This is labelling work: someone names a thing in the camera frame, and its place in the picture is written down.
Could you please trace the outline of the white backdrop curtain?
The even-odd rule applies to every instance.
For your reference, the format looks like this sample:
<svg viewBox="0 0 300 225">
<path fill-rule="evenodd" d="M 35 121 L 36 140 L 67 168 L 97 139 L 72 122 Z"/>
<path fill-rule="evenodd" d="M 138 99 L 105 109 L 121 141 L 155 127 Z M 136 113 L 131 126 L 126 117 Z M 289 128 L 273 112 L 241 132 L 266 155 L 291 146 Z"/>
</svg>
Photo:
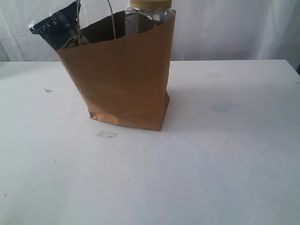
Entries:
<svg viewBox="0 0 300 225">
<path fill-rule="evenodd" d="M 1 61 L 57 61 L 29 24 L 69 4 L 67 0 L 3 0 Z M 300 62 L 297 0 L 174 0 L 173 60 L 285 59 Z"/>
</svg>

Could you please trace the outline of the clear tape piece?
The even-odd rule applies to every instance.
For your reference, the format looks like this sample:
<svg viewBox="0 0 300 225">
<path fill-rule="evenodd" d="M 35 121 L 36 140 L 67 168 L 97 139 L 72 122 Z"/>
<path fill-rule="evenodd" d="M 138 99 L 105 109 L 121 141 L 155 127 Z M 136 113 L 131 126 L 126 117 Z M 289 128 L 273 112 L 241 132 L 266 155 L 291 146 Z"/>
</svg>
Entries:
<svg viewBox="0 0 300 225">
<path fill-rule="evenodd" d="M 108 132 L 108 131 L 100 131 L 99 133 L 96 134 L 98 137 L 103 137 L 103 138 L 114 138 L 117 134 Z"/>
</svg>

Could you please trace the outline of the brown paper shopping bag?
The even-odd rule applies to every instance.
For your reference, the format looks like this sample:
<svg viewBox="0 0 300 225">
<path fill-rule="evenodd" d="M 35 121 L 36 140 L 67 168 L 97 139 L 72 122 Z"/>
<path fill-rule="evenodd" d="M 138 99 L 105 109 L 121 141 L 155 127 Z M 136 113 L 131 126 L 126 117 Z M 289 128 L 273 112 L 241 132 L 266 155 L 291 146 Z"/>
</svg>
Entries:
<svg viewBox="0 0 300 225">
<path fill-rule="evenodd" d="M 93 120 L 161 129 L 170 100 L 175 15 L 147 32 L 126 36 L 125 10 L 113 13 L 81 29 L 87 44 L 57 51 Z"/>
</svg>

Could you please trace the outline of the clear nut jar gold lid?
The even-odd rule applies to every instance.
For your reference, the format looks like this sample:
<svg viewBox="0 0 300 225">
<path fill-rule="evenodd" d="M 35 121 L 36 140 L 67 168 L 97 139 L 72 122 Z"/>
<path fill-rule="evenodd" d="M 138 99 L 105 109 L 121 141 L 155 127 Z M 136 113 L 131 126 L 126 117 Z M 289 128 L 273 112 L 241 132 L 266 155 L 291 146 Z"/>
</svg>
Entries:
<svg viewBox="0 0 300 225">
<path fill-rule="evenodd" d="M 147 32 L 174 15 L 172 0 L 131 0 L 125 10 L 125 35 Z"/>
</svg>

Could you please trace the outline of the dark blue noodle package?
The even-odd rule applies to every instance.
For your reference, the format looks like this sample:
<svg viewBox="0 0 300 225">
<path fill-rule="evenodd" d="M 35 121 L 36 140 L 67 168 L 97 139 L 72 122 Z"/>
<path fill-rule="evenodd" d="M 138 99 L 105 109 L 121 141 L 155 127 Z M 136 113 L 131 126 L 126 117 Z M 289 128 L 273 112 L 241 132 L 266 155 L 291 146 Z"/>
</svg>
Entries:
<svg viewBox="0 0 300 225">
<path fill-rule="evenodd" d="M 29 31 L 39 35 L 55 51 L 87 44 L 78 22 L 80 9 L 80 1 L 75 0 L 47 18 L 33 21 Z"/>
</svg>

